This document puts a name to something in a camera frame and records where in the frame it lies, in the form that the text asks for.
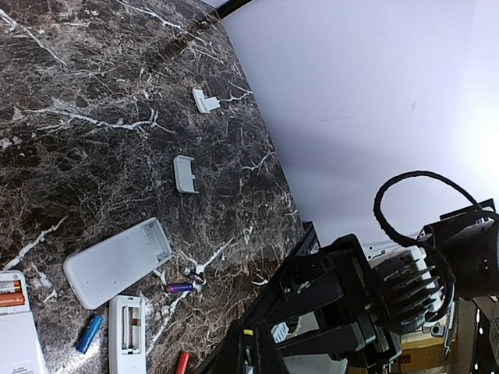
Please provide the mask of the white remote with buttons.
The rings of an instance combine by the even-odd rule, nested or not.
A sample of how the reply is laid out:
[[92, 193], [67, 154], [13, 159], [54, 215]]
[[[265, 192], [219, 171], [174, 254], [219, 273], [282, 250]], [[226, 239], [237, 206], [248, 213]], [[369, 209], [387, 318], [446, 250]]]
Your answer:
[[25, 298], [23, 306], [1, 308], [1, 372], [47, 373], [23, 273], [2, 271], [1, 282], [20, 282]]

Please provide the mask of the red orange battery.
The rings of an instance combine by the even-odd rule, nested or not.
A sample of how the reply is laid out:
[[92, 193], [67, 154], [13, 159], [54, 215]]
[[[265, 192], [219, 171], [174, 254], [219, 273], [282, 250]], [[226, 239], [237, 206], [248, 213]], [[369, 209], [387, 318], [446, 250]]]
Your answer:
[[175, 374], [185, 374], [189, 363], [189, 353], [182, 352], [179, 356], [179, 362]]

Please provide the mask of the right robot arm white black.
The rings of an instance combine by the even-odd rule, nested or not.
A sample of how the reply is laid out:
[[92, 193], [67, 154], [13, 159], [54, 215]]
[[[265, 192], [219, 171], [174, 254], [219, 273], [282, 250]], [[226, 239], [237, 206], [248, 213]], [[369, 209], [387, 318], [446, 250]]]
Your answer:
[[402, 353], [400, 337], [442, 318], [460, 298], [498, 293], [498, 222], [465, 208], [423, 228], [420, 245], [368, 256], [355, 235], [292, 261], [297, 294], [267, 316], [270, 324], [313, 313], [318, 327], [278, 344], [282, 357], [328, 355], [377, 372]]

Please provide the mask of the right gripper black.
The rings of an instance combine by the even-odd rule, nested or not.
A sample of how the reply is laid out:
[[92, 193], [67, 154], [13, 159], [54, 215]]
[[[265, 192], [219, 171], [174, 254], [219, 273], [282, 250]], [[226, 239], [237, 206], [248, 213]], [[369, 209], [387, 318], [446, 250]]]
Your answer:
[[318, 327], [278, 344], [282, 357], [328, 355], [353, 366], [384, 366], [401, 355], [398, 336], [377, 325], [373, 292], [364, 280], [369, 268], [353, 234], [291, 261], [281, 284], [298, 289], [269, 313], [268, 322], [313, 313]]

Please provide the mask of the white remote with label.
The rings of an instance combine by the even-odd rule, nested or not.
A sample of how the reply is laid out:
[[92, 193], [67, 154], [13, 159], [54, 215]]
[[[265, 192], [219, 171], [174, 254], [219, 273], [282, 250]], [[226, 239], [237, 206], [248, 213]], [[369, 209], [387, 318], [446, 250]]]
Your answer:
[[110, 373], [147, 373], [145, 305], [140, 297], [117, 295], [109, 303]]

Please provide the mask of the blue battery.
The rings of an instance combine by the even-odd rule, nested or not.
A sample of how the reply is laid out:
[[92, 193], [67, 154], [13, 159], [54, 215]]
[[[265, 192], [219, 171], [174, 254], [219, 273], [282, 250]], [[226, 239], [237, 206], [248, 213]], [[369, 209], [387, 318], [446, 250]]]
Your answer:
[[83, 335], [81, 336], [76, 345], [76, 350], [80, 354], [85, 354], [87, 352], [94, 338], [97, 336], [98, 331], [101, 328], [103, 322], [104, 318], [99, 315], [95, 315], [90, 319], [90, 322], [87, 324], [87, 327], [83, 332]]

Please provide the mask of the white battery cover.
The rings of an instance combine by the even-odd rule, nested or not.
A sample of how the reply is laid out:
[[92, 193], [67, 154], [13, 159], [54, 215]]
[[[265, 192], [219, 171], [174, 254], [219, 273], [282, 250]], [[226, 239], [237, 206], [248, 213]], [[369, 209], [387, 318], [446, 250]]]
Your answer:
[[198, 194], [195, 187], [196, 176], [192, 170], [192, 162], [194, 158], [184, 155], [178, 155], [173, 160], [173, 168], [175, 174], [175, 185], [179, 193], [183, 194]]
[[193, 99], [201, 114], [209, 114], [220, 108], [220, 101], [216, 97], [206, 97], [201, 89], [192, 89]]

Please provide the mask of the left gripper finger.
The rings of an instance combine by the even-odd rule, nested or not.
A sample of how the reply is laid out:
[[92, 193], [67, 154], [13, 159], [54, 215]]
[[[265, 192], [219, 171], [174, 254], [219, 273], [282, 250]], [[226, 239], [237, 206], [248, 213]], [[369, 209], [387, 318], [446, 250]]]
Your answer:
[[236, 339], [234, 373], [244, 373], [246, 363], [253, 367], [253, 373], [289, 373], [265, 319], [258, 319], [251, 326], [244, 326], [238, 320], [233, 324]]

